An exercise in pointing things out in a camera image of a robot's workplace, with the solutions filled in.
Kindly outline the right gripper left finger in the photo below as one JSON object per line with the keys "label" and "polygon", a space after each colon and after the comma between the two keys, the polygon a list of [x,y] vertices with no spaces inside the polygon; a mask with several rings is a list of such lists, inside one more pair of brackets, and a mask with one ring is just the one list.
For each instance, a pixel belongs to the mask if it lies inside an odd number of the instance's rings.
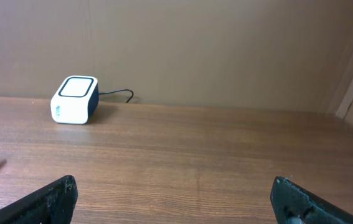
{"label": "right gripper left finger", "polygon": [[65,175],[0,209],[0,224],[70,224],[77,199],[75,178]]}

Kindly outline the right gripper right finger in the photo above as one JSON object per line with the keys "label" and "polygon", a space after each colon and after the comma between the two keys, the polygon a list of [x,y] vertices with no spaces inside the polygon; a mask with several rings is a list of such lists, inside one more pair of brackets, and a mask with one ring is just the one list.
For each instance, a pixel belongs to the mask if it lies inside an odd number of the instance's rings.
{"label": "right gripper right finger", "polygon": [[274,179],[270,201],[278,224],[353,224],[353,215],[282,176]]}

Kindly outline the white barcode scanner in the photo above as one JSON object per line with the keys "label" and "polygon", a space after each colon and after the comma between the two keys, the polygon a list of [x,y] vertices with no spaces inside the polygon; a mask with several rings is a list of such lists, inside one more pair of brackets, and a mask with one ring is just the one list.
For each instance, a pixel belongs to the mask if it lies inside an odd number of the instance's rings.
{"label": "white barcode scanner", "polygon": [[52,119],[62,124],[85,124],[96,110],[98,101],[95,77],[69,76],[50,101]]}

